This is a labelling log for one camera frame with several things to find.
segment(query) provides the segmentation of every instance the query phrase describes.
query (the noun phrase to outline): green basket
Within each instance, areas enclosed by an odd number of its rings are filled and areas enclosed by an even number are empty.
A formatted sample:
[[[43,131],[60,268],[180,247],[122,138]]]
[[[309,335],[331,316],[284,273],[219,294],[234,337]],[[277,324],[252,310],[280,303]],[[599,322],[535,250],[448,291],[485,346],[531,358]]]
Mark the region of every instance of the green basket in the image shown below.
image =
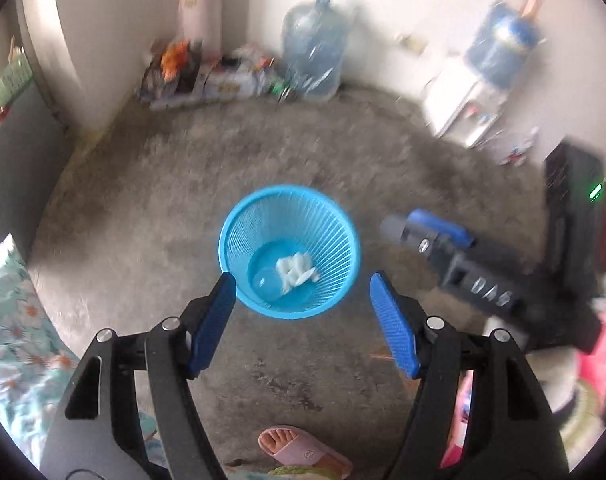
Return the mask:
[[[4,107],[32,79],[32,69],[25,54],[20,54],[0,75],[0,107]]]

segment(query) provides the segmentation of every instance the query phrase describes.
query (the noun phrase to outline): large plastic water jug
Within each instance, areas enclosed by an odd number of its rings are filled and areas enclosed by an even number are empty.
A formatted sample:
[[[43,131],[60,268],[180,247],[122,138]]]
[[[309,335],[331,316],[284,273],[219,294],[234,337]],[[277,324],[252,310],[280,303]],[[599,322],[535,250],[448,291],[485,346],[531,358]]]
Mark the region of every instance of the large plastic water jug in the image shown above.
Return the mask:
[[[494,86],[509,90],[539,40],[532,19],[497,2],[468,49],[467,60]]]
[[[293,7],[283,21],[285,79],[303,99],[325,101],[340,84],[350,26],[331,0]]]

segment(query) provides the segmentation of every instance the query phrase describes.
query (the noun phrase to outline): metal screw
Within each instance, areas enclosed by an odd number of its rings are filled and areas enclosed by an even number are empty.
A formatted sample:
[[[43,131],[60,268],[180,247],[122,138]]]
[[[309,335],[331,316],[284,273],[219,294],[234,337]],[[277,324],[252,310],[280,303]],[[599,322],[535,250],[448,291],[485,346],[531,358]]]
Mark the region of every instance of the metal screw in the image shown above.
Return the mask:
[[[494,331],[494,337],[501,343],[506,343],[511,338],[510,333],[502,328]]]
[[[429,248],[430,248],[430,241],[427,240],[427,238],[423,238],[422,242],[419,244],[419,253],[423,254]]]
[[[163,330],[176,330],[180,326],[180,319],[177,317],[168,317],[163,319],[163,323],[161,323]]]
[[[105,343],[106,341],[109,341],[110,339],[112,339],[112,335],[113,335],[112,330],[110,330],[109,328],[104,328],[103,330],[100,330],[100,332],[96,334],[96,341],[98,341],[99,343]]]
[[[438,316],[431,316],[427,318],[427,326],[429,326],[432,330],[440,330],[445,326],[445,321]]]

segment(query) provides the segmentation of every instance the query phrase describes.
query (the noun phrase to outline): blue clamp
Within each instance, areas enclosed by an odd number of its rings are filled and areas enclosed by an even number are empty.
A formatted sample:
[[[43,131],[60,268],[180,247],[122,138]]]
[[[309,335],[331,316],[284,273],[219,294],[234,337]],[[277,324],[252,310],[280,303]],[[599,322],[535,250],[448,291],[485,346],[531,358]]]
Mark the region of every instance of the blue clamp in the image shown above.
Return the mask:
[[[378,272],[374,273],[369,281],[369,299],[396,365],[404,370],[408,377],[415,379],[420,363],[416,355],[414,332],[398,309],[392,291]]]
[[[409,214],[407,221],[449,236],[449,239],[457,247],[470,248],[474,244],[474,237],[467,229],[458,224],[447,222],[429,211],[425,211],[425,209],[415,209]]]
[[[209,368],[216,347],[223,335],[234,303],[236,302],[236,280],[225,272],[207,298],[209,309],[198,330],[192,333],[192,354],[188,369],[195,377]]]

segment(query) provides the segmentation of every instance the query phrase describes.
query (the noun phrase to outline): blue plastic basket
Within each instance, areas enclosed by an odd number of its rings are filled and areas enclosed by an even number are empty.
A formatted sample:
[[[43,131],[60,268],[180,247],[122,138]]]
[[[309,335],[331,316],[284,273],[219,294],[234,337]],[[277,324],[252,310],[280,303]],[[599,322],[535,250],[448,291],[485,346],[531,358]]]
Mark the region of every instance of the blue plastic basket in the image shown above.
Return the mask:
[[[252,286],[259,269],[297,252],[310,253],[321,275],[268,303]],[[360,244],[348,216],[325,195],[302,186],[275,186],[241,200],[225,220],[218,242],[223,271],[251,309],[280,319],[311,317],[336,305],[352,287]]]

